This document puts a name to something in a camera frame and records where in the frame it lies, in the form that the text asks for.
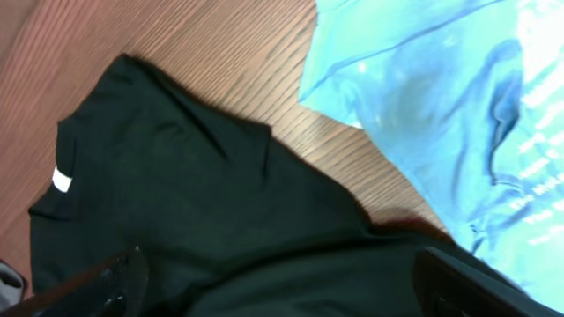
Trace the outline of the light blue t-shirt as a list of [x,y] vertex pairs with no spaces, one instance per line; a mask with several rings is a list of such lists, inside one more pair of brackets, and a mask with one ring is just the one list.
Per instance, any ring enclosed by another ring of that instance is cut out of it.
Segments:
[[563,308],[562,0],[318,0],[304,107],[363,129],[462,248]]

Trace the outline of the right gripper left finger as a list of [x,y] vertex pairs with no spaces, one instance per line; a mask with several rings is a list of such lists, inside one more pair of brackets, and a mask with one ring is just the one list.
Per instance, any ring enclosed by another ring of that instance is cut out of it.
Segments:
[[139,247],[1,312],[2,317],[138,317],[149,269]]

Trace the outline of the folded grey shorts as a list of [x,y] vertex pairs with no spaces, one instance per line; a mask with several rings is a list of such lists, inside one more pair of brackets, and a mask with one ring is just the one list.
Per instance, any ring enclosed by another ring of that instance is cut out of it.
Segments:
[[4,311],[21,302],[27,281],[5,262],[0,263],[0,309]]

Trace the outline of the black t-shirt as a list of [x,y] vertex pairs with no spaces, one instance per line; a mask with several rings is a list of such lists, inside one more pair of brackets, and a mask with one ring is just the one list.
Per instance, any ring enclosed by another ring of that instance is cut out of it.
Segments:
[[425,316],[412,270],[430,247],[518,291],[458,247],[374,226],[269,127],[128,55],[58,124],[56,169],[69,186],[29,210],[37,295],[134,247],[141,316]]

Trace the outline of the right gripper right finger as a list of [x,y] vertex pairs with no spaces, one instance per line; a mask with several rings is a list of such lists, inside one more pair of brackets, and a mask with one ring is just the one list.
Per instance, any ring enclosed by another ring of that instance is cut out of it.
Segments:
[[416,255],[413,289],[425,316],[543,317],[551,309],[435,248]]

